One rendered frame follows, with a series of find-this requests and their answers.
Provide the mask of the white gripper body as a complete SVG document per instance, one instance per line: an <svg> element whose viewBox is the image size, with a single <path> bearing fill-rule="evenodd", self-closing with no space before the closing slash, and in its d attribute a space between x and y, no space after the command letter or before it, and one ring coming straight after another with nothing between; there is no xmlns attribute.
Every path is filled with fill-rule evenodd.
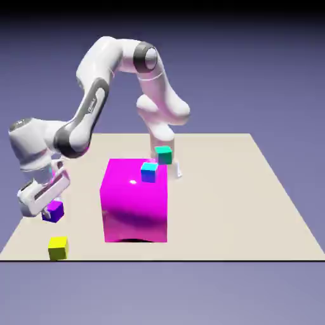
<svg viewBox="0 0 325 325"><path fill-rule="evenodd" d="M37 216L47 205L70 185L70 178L65 169L59 170L55 176L45 184L35 179L18 190L17 198L23 216Z"/></svg>

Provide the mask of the small purple cube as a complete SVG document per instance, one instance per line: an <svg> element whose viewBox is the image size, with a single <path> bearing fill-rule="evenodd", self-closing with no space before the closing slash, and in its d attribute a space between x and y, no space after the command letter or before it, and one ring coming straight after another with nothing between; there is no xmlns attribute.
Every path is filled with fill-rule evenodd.
<svg viewBox="0 0 325 325"><path fill-rule="evenodd" d="M62 201L53 200L47 205L47 208L51 214L51 218L50 219L42 218L44 221L56 223L64 215L64 208L63 208Z"/></svg>

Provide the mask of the small yellow cube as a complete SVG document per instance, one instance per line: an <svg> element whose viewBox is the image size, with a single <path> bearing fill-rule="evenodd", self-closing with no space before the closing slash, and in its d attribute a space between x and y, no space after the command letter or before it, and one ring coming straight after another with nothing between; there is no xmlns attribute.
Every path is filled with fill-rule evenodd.
<svg viewBox="0 0 325 325"><path fill-rule="evenodd" d="M48 244L48 253L51 261L66 260L69 250L66 236L51 237Z"/></svg>

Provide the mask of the small blue cube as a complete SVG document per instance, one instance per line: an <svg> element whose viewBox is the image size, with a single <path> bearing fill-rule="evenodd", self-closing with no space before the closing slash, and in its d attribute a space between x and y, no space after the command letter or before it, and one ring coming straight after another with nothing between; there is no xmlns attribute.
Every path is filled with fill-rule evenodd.
<svg viewBox="0 0 325 325"><path fill-rule="evenodd" d="M158 164L156 162L144 162L140 168L142 181L154 183L156 181L157 170Z"/></svg>

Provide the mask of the small green cube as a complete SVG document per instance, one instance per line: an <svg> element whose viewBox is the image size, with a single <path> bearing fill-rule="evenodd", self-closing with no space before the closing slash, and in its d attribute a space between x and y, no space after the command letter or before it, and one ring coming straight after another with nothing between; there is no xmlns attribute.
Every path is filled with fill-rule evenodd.
<svg viewBox="0 0 325 325"><path fill-rule="evenodd" d="M164 146L157 146L155 147L155 153L157 156L157 162L160 165L169 165L173 162L173 151L171 147L164 145Z"/></svg>

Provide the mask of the large magenta box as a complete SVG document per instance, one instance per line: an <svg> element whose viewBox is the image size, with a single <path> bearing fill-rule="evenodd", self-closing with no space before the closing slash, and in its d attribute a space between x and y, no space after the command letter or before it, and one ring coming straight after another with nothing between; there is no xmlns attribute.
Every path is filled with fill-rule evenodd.
<svg viewBox="0 0 325 325"><path fill-rule="evenodd" d="M155 182L142 181L148 159L111 158L100 187L105 242L168 240L167 166L156 169Z"/></svg>

